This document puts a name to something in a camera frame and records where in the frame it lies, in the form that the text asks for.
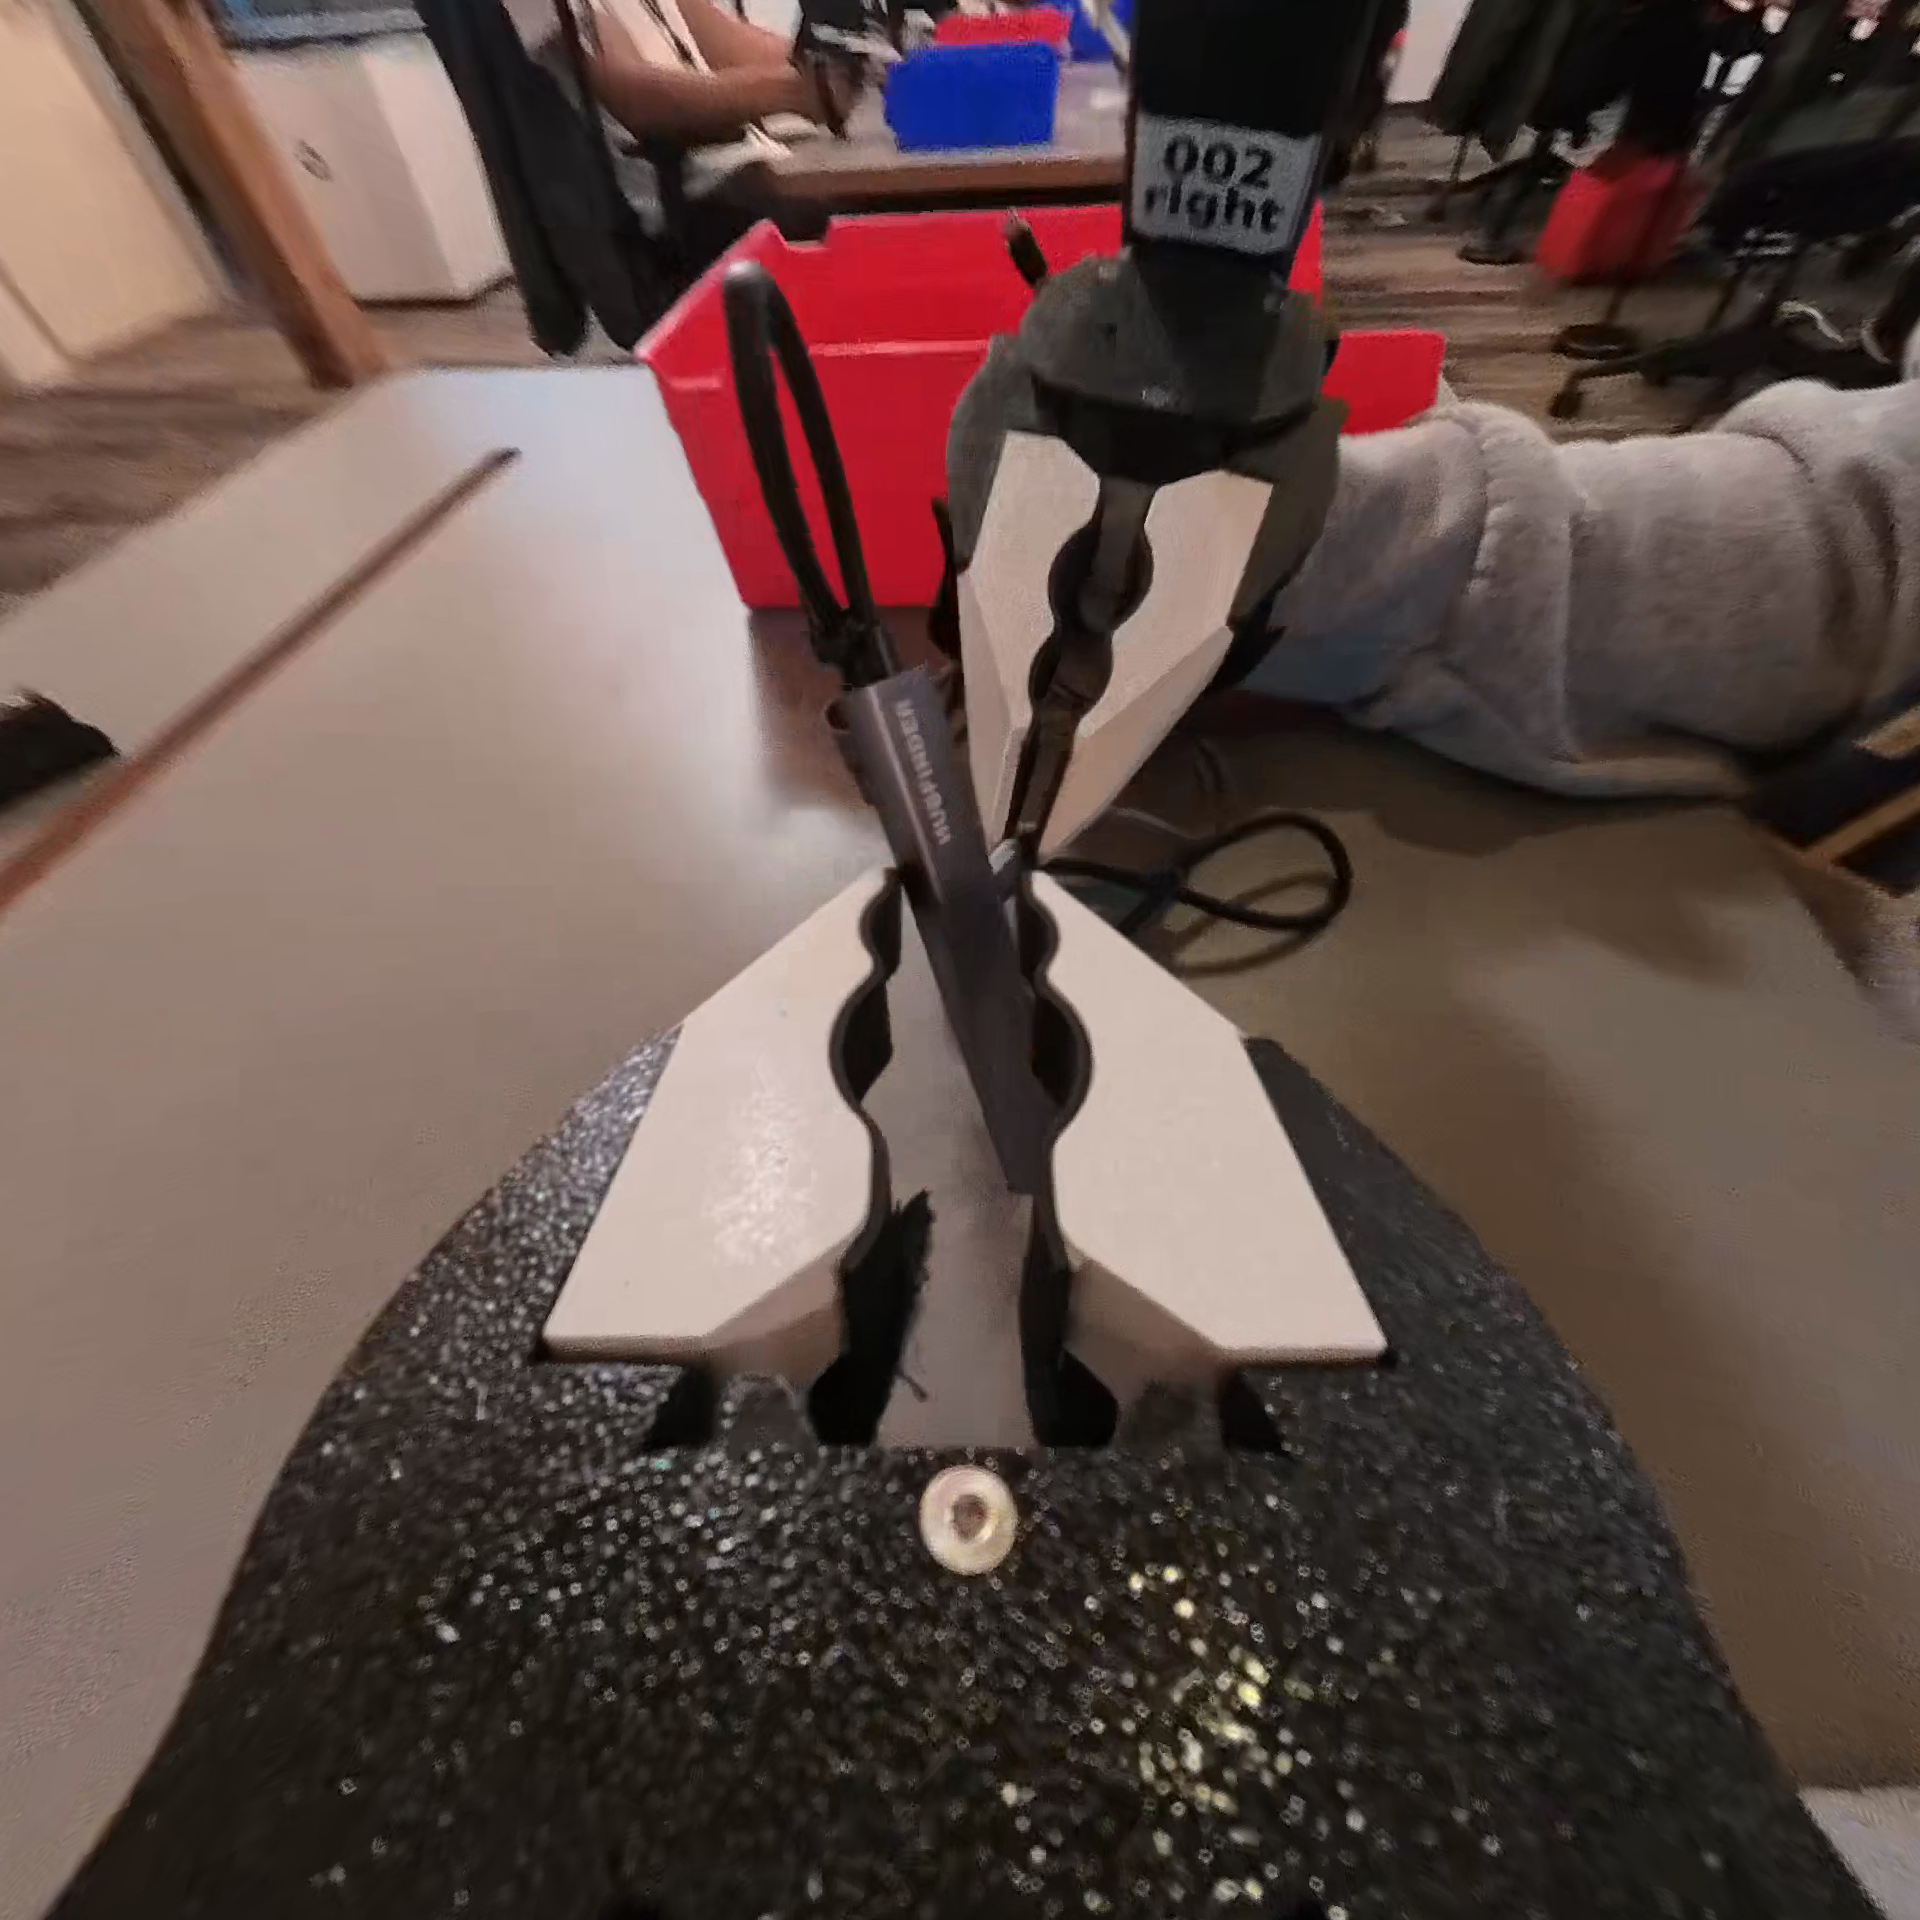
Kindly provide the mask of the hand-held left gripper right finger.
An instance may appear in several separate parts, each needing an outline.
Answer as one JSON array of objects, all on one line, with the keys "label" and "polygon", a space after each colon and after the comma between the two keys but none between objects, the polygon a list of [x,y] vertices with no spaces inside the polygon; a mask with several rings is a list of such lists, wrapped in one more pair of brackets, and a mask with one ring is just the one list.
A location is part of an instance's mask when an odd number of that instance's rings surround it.
[{"label": "hand-held left gripper right finger", "polygon": [[1160,1390],[1376,1366],[1387,1334],[1249,1038],[1038,875],[1018,897],[1046,1133],[1019,1288],[1046,1449],[1102,1449]]}]

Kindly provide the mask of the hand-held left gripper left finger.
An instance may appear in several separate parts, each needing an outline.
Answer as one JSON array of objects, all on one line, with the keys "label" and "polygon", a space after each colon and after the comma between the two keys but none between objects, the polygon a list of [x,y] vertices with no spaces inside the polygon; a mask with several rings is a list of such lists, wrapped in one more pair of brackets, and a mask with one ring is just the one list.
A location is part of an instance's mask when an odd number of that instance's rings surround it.
[{"label": "hand-held left gripper left finger", "polygon": [[868,1113],[895,1060],[904,898],[874,869],[688,1014],[543,1356],[775,1379],[824,1442],[878,1438],[932,1230]]}]

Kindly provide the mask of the dark hanging clothes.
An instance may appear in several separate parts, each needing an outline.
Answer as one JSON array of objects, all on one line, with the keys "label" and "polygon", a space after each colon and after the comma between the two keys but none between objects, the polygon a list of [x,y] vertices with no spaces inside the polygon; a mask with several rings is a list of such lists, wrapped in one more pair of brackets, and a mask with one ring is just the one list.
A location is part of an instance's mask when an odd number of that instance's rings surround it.
[{"label": "dark hanging clothes", "polygon": [[1682,153],[1722,18],[1707,2],[1474,2],[1428,118],[1500,158],[1523,130],[1584,134],[1619,105],[1619,142]]}]

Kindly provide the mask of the red plastic bin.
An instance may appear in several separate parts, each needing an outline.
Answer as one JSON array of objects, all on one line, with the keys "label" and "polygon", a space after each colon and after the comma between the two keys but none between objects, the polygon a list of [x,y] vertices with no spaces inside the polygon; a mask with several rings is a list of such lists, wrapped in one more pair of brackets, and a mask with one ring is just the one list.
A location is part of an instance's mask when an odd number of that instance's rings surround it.
[{"label": "red plastic bin", "polygon": [[[1003,240],[1011,209],[835,219],[818,243],[756,227],[640,342],[680,429],[692,481],[753,610],[796,609],[801,590],[766,510],[740,422],[726,275],[766,270],[818,377],[881,610],[928,609],[944,573],[930,501],[946,497],[953,408],[995,336],[1012,333],[1031,288]],[[1057,273],[1121,252],[1121,209],[1025,209]],[[1326,394],[1359,438],[1439,403],[1447,336],[1426,328],[1342,331]]]}]

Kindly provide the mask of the black office chair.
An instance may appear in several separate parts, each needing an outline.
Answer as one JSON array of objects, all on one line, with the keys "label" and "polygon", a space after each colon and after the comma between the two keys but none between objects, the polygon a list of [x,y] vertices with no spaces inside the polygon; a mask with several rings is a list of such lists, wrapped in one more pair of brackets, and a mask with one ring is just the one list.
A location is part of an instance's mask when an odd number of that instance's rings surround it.
[{"label": "black office chair", "polygon": [[1710,195],[1697,230],[1728,266],[1706,328],[1616,360],[1572,368],[1547,405],[1550,421],[1582,414],[1588,384],[1635,377],[1650,389],[1698,381],[1698,426],[1735,395],[1778,379],[1812,379],[1846,394],[1898,381],[1916,309],[1898,294],[1892,321],[1840,331],[1795,283],[1819,252],[1916,237],[1916,81],[1827,92],[1785,109],[1755,158]]}]

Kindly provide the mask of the person's right forearm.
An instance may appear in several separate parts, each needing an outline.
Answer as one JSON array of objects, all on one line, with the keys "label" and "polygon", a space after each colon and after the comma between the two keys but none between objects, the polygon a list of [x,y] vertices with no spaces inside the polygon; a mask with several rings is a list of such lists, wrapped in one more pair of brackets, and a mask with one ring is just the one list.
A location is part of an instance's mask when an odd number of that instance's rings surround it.
[{"label": "person's right forearm", "polygon": [[1728,800],[1916,680],[1919,384],[1550,438],[1487,403],[1345,438],[1240,688],[1576,798]]}]

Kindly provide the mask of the small black box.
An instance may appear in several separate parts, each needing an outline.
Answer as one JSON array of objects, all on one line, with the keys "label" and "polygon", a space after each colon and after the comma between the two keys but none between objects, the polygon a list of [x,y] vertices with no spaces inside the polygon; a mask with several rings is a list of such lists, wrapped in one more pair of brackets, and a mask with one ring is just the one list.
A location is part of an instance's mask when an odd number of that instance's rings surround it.
[{"label": "small black box", "polygon": [[3,697],[3,812],[114,758],[113,739],[58,702],[33,691]]}]

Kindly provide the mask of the dark hanging coat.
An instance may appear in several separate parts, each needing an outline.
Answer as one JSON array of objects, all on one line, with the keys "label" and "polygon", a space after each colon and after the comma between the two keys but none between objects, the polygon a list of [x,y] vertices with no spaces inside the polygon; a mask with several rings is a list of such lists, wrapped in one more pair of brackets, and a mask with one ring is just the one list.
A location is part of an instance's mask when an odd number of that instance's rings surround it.
[{"label": "dark hanging coat", "polygon": [[482,162],[536,346],[571,356],[598,328],[628,352],[674,302],[674,259],[592,93],[591,8],[538,12],[546,34],[532,51],[507,4],[417,4]]}]

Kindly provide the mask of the white cabinet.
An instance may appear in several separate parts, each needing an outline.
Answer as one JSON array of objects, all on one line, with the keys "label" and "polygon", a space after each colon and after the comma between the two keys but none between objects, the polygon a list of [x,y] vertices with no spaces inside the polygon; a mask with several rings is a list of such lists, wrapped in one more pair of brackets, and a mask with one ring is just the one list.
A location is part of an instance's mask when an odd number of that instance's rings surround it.
[{"label": "white cabinet", "polygon": [[328,256],[360,305],[472,305],[513,280],[490,182],[424,32],[234,52]]}]

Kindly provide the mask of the small blue bin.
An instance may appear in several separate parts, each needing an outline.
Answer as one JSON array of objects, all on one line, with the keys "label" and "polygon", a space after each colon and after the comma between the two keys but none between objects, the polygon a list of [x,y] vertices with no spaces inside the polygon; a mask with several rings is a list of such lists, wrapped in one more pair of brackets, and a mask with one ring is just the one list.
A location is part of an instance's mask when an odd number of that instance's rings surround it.
[{"label": "small blue bin", "polygon": [[1051,145],[1064,54],[1042,38],[930,43],[898,59],[881,117],[902,153],[972,153]]}]

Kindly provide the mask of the dark grey usb hub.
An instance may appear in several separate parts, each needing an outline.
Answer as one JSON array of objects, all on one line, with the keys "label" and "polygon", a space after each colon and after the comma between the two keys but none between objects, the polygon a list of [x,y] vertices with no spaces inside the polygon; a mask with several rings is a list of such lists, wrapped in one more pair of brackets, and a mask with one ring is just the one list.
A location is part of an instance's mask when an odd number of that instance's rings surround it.
[{"label": "dark grey usb hub", "polygon": [[833,712],[902,875],[1002,1178],[1031,1197],[1051,1125],[1033,1066],[1036,996],[944,694],[913,668],[843,688]]}]

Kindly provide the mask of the red bag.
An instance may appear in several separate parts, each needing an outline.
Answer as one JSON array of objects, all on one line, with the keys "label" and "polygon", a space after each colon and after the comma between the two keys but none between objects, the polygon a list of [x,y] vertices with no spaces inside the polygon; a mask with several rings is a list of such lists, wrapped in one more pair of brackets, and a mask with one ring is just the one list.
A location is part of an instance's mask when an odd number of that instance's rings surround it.
[{"label": "red bag", "polygon": [[1704,198],[1689,156],[1614,139],[1561,182],[1531,264],[1566,286],[1639,283],[1666,264]]}]

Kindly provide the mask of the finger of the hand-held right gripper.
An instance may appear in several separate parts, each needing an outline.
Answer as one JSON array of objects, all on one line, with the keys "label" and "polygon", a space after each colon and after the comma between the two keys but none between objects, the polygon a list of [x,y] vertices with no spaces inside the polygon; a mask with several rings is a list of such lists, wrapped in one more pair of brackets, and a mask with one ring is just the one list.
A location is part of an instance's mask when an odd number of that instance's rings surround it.
[{"label": "finger of the hand-held right gripper", "polygon": [[1065,850],[1089,817],[1089,774],[1072,762],[1102,720],[1113,644],[1072,632],[1054,570],[1097,523],[1097,498],[1097,475],[1065,442],[1003,442],[958,581],[967,769],[991,846]]},{"label": "finger of the hand-held right gripper", "polygon": [[1102,488],[1089,577],[1036,702],[1033,857],[1065,853],[1215,682],[1271,497],[1236,472]]}]

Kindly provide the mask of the wooden post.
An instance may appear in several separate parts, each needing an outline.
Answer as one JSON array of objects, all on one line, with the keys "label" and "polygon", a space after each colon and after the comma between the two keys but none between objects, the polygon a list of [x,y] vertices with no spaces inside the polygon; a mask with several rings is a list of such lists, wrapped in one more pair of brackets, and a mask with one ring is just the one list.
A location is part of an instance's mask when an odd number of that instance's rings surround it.
[{"label": "wooden post", "polygon": [[392,373],[386,346],[347,292],[206,4],[102,2],[88,14],[308,381],[347,390]]}]

